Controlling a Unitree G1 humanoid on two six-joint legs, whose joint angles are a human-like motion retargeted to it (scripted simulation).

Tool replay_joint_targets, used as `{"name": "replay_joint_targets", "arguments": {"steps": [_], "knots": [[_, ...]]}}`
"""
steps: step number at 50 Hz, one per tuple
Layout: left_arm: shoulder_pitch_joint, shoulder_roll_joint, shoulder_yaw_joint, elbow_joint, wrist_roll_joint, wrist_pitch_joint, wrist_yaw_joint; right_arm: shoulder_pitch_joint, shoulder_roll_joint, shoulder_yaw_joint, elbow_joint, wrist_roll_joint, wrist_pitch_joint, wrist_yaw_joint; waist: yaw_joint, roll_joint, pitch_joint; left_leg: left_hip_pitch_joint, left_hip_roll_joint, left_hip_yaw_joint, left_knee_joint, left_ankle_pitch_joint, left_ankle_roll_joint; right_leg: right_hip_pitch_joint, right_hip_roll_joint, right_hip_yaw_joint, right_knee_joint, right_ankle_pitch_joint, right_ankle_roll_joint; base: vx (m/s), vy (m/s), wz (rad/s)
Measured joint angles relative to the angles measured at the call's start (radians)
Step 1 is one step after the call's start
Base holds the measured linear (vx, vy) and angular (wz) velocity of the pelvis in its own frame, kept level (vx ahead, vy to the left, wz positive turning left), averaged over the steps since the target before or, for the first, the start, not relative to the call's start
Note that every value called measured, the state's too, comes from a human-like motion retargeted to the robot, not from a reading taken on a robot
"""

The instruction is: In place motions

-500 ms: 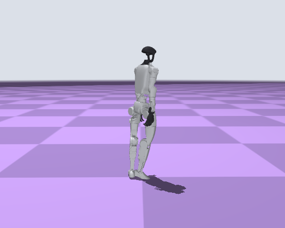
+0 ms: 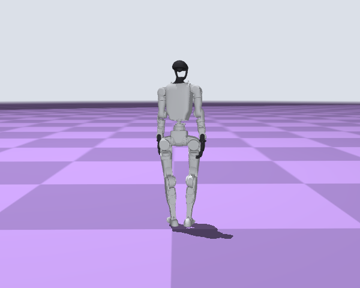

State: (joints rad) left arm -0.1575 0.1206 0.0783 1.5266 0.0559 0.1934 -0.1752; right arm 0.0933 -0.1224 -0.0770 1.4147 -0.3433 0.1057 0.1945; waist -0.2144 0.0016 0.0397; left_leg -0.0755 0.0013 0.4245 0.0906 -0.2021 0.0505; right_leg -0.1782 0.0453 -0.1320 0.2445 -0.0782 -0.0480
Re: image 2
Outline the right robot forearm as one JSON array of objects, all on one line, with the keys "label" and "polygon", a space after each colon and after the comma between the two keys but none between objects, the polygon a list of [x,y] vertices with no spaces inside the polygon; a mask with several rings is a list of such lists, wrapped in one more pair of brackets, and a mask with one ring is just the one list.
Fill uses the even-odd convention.
[{"label": "right robot forearm", "polygon": [[205,139],[206,139],[206,128],[205,128],[205,113],[204,113],[204,110],[201,109],[201,118],[198,118],[196,120],[197,122],[197,129],[198,129],[198,133],[199,133],[199,138],[200,138],[200,135],[201,134],[204,134],[205,135]]}]

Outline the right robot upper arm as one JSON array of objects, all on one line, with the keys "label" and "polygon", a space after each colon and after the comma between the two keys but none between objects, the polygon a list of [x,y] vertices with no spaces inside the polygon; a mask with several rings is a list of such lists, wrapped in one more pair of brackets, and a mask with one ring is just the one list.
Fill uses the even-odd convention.
[{"label": "right robot upper arm", "polygon": [[195,110],[193,112],[196,118],[201,117],[201,109],[202,109],[202,89],[198,85],[190,85],[191,92],[194,94],[194,107]]}]

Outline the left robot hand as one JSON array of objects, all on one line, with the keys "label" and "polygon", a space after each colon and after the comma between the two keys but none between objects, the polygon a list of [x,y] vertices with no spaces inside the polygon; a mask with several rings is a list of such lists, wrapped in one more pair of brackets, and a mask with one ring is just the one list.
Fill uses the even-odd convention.
[{"label": "left robot hand", "polygon": [[161,140],[161,135],[158,134],[158,135],[157,135],[157,142],[158,142],[157,148],[158,148],[158,153],[159,153],[159,155],[160,155],[160,147],[159,147],[159,142],[160,142],[160,140]]}]

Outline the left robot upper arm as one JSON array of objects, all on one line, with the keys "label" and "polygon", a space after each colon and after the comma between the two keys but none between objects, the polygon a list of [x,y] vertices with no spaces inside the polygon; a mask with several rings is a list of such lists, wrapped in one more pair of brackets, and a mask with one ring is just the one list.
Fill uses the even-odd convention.
[{"label": "left robot upper arm", "polygon": [[166,107],[166,86],[158,89],[158,117],[167,118]]}]

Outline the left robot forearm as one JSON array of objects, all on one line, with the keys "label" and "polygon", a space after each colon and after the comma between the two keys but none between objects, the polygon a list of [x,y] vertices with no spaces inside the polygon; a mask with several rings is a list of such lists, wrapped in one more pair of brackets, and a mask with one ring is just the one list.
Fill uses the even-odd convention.
[{"label": "left robot forearm", "polygon": [[[165,120],[164,119],[160,119],[158,116],[157,116],[157,135],[160,134],[161,135],[161,139],[164,137],[164,123],[165,123]],[[156,135],[156,138],[157,138],[157,135]]]}]

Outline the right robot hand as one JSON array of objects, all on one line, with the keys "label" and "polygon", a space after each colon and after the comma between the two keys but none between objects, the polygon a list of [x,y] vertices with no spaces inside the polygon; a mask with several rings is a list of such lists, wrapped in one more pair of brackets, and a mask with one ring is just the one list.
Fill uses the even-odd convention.
[{"label": "right robot hand", "polygon": [[200,140],[199,140],[199,141],[201,142],[201,146],[200,146],[199,155],[196,156],[196,159],[199,159],[199,158],[202,156],[203,151],[204,151],[204,149],[205,149],[205,142],[206,142],[206,140],[205,140],[205,135],[204,135],[204,134],[201,134],[201,135],[200,135]]}]

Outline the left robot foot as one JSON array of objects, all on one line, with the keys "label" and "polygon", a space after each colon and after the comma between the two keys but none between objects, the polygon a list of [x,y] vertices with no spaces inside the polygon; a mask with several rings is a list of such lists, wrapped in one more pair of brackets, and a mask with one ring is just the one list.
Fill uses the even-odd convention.
[{"label": "left robot foot", "polygon": [[167,217],[167,222],[170,223],[170,225],[173,227],[179,226],[178,221],[175,220],[174,217],[173,217],[173,220],[171,220],[170,217]]}]

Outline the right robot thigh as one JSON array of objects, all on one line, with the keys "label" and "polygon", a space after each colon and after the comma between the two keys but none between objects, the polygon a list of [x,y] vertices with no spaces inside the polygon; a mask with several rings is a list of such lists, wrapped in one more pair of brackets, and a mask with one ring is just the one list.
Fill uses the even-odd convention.
[{"label": "right robot thigh", "polygon": [[199,138],[195,136],[187,136],[187,145],[188,145],[188,160],[189,160],[189,174],[186,177],[186,185],[193,187],[193,179],[198,176],[199,170],[199,159],[196,159],[196,156],[200,152],[200,141]]}]

